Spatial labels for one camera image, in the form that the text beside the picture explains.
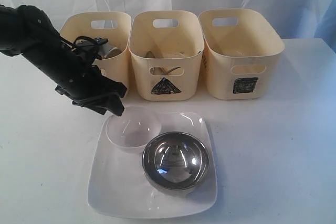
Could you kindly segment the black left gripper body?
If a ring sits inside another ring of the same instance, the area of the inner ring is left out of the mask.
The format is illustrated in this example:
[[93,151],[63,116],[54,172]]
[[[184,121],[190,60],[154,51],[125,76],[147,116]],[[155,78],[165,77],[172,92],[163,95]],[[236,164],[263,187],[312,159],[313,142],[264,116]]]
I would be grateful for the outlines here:
[[115,95],[103,90],[102,76],[97,66],[86,69],[82,65],[62,63],[54,69],[55,91],[70,98],[73,105],[91,108],[99,98]]

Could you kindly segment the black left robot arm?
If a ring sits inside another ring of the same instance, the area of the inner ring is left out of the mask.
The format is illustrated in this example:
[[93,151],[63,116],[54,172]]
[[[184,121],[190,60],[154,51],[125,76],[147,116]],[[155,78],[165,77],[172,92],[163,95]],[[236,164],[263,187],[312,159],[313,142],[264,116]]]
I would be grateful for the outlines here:
[[103,60],[99,51],[107,43],[106,38],[87,36],[70,42],[61,37],[41,9],[1,5],[1,53],[22,55],[54,81],[56,92],[70,98],[73,105],[121,116],[126,86],[105,77],[94,65],[95,60]]

